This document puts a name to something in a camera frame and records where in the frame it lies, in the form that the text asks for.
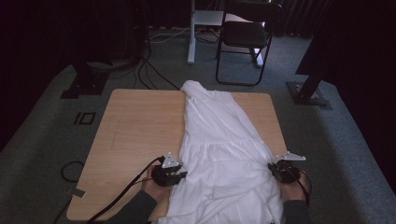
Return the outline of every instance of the table leg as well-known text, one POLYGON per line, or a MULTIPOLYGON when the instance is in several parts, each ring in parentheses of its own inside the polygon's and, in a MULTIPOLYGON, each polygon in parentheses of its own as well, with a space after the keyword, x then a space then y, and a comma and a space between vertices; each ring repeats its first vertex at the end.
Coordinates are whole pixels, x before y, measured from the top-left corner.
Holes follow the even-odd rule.
POLYGON ((191 0, 191 35, 190 35, 190 47, 189 47, 189 58, 188 64, 194 63, 195 57, 195 0, 191 0))

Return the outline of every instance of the garment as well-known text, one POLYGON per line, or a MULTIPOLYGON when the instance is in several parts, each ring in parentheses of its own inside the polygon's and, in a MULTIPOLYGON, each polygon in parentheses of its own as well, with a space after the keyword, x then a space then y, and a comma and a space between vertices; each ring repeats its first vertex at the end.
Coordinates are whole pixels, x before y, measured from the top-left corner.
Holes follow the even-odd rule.
POLYGON ((155 206, 157 206, 157 201, 145 191, 140 190, 131 201, 125 204, 115 216, 105 223, 146 224, 155 206))
MULTIPOLYGON (((130 202, 105 224, 146 224, 157 202, 145 191, 140 190, 130 202)), ((284 203, 285 224, 311 224, 308 207, 304 201, 284 203)))
POLYGON ((188 174, 173 186, 159 223, 280 223, 280 189, 267 167, 275 161, 243 109, 227 91, 190 80, 181 89, 187 102, 180 172, 188 174))

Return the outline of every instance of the wooden table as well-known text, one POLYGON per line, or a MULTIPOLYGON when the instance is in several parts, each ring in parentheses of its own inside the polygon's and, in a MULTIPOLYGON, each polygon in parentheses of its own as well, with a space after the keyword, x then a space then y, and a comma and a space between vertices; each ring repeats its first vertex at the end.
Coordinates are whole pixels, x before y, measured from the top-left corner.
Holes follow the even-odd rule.
MULTIPOLYGON (((114 90, 92 143, 77 189, 67 210, 71 220, 88 220, 111 203, 152 160, 178 152, 184 135, 183 91, 114 90)), ((266 93, 234 92, 274 155, 287 152, 271 97, 266 93)), ((98 220, 107 220, 140 190, 133 186, 98 220)), ((164 217, 168 197, 160 202, 150 220, 164 217)))

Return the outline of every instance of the gray carpet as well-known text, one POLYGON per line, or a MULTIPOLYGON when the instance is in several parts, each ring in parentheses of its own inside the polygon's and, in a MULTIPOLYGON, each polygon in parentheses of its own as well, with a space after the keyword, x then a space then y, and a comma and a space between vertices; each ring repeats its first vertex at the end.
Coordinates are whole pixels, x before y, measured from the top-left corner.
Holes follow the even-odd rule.
MULTIPOLYGON (((199 37, 215 40, 212 35, 199 37)), ((188 65, 186 36, 152 43, 148 61, 179 87, 192 79, 209 90, 269 93, 288 150, 307 157, 307 161, 295 162, 295 165, 306 170, 312 180, 309 210, 315 223, 395 223, 395 195, 337 89, 325 82, 319 85, 332 110, 295 105, 290 97, 286 82, 306 79, 294 73, 309 43, 310 39, 300 37, 276 37, 264 79, 256 87, 217 83, 215 44, 197 42, 195 64, 188 65)), ((248 80, 251 74, 259 73, 248 56, 238 57, 242 67, 236 64, 235 58, 224 58, 223 68, 232 68, 224 75, 248 80)), ((93 65, 106 68, 102 64, 93 65)), ((137 78, 138 68, 111 73, 102 95, 82 95, 74 100, 60 99, 74 79, 72 67, 65 68, 52 80, 30 116, 0 153, 0 223, 41 224, 55 220, 70 199, 66 192, 76 185, 62 179, 62 167, 70 161, 86 160, 113 90, 146 88, 137 78), (77 125, 78 113, 96 114, 91 125, 77 125)), ((140 71, 146 83, 149 83, 146 68, 158 89, 174 89, 149 66, 143 66, 140 71)), ((69 178, 77 179, 81 167, 74 164, 65 172, 69 178)), ((70 221, 63 212, 57 223, 83 222, 70 221)))

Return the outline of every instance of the white fabric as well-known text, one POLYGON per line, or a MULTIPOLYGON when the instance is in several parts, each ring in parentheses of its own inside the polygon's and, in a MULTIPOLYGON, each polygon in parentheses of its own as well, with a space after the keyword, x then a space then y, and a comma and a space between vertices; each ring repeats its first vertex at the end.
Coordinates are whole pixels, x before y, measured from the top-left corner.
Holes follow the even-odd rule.
POLYGON ((226 91, 187 81, 180 172, 167 223, 280 223, 280 189, 267 168, 274 158, 242 108, 226 91))

